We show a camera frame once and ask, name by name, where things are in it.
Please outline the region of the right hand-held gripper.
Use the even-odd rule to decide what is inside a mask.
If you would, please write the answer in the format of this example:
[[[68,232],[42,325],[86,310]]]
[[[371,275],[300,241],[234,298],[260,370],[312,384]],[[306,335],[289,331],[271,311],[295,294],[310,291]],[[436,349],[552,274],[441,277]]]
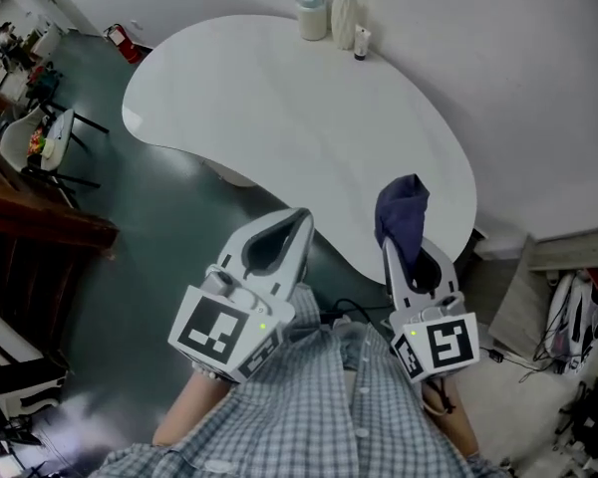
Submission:
[[[391,348],[410,383],[447,376],[479,361],[475,314],[464,307],[453,261],[424,238],[413,269],[390,237],[383,243]]]

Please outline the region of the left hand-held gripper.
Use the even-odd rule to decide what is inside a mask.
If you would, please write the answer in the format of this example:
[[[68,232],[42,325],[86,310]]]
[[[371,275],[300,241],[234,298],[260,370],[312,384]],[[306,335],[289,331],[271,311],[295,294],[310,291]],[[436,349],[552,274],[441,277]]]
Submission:
[[[213,378],[251,379],[295,318],[290,298],[313,234],[308,209],[271,212],[237,229],[219,254],[222,268],[210,266],[201,287],[187,288],[168,343]]]

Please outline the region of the dark blue cloth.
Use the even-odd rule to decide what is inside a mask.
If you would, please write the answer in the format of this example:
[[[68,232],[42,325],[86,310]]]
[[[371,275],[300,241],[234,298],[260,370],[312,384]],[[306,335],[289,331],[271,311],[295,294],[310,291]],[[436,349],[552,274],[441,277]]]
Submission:
[[[430,193],[416,174],[396,178],[381,190],[375,204],[375,238],[380,248],[389,238],[402,267],[410,272],[418,260]]]

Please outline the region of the person's left forearm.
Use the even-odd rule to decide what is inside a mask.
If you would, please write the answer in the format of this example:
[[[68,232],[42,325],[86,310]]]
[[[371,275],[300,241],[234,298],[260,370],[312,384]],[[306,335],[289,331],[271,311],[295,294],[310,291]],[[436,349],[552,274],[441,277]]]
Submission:
[[[198,368],[157,427],[155,446],[171,446],[184,438],[230,392],[231,383]]]

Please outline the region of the person's right forearm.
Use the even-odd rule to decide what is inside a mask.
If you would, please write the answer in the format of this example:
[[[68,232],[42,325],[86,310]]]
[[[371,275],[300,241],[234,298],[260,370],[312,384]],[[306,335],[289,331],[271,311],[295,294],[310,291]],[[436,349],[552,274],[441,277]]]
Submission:
[[[453,377],[436,378],[421,384],[422,400],[433,423],[463,457],[478,453],[478,443],[460,399]]]

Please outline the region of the white curved table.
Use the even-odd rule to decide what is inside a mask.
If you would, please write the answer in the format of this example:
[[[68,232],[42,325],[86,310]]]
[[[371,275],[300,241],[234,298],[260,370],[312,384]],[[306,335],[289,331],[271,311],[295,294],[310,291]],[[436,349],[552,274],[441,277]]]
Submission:
[[[474,228],[472,169],[449,125],[377,54],[363,61],[295,21],[233,15],[167,38],[141,62],[122,103],[138,140],[230,169],[291,207],[359,273],[383,282],[374,236],[379,192],[415,174],[429,191],[425,236],[450,258]]]

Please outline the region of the grey wooden cabinet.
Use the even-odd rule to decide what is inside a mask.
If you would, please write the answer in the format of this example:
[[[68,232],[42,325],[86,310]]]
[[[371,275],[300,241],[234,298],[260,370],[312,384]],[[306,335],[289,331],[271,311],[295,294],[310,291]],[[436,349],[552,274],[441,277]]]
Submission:
[[[550,300],[546,274],[580,269],[598,269],[598,229],[528,239],[489,333],[513,353],[532,359],[546,328]]]

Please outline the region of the checked shirt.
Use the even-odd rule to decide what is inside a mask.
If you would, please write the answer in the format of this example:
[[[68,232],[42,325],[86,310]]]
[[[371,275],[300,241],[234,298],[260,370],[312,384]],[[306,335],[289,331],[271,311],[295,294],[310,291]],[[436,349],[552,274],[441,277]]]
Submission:
[[[280,349],[171,446],[111,453],[90,478],[511,478],[463,457],[370,325],[323,325],[298,285]]]

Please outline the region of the white tube with black cap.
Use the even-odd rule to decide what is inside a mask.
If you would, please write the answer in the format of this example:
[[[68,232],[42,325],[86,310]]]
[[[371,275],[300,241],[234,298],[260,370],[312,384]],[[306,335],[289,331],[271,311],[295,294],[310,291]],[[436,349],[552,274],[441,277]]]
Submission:
[[[371,39],[371,32],[361,26],[357,25],[355,29],[355,38],[354,38],[354,58],[357,61],[364,61],[367,58],[369,45]]]

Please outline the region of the white bottle with blue lid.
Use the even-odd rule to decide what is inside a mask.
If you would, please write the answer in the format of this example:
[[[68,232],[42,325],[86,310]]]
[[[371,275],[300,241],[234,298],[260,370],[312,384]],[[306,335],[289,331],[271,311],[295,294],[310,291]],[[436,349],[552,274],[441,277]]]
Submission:
[[[327,36],[327,0],[295,0],[296,16],[302,39],[320,41]]]

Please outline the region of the white ribbed vase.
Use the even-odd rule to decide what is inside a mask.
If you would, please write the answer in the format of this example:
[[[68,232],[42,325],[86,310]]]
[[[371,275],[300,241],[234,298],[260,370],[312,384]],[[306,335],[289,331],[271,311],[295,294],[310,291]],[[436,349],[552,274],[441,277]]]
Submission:
[[[357,24],[357,0],[333,0],[331,6],[331,32],[336,47],[351,50]]]

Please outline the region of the red fire extinguisher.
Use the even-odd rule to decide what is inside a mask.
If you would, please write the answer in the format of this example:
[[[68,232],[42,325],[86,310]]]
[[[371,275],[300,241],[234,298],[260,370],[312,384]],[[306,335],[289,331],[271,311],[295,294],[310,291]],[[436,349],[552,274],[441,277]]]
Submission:
[[[140,48],[132,41],[122,25],[111,25],[105,30],[104,35],[129,64],[136,64],[142,59],[143,55]]]

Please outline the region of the white chair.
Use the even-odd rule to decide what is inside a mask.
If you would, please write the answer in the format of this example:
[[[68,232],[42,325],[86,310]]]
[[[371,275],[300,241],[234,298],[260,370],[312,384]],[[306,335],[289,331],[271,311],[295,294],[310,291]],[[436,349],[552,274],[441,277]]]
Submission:
[[[2,135],[0,154],[18,173],[27,167],[31,136],[45,115],[42,107],[37,106],[24,117],[9,124]]]

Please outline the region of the white black striped object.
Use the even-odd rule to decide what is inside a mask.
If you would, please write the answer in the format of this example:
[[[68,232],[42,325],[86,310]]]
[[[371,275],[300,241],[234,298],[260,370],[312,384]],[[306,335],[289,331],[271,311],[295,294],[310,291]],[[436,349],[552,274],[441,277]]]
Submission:
[[[60,404],[64,366],[41,353],[0,317],[0,409],[7,418]]]

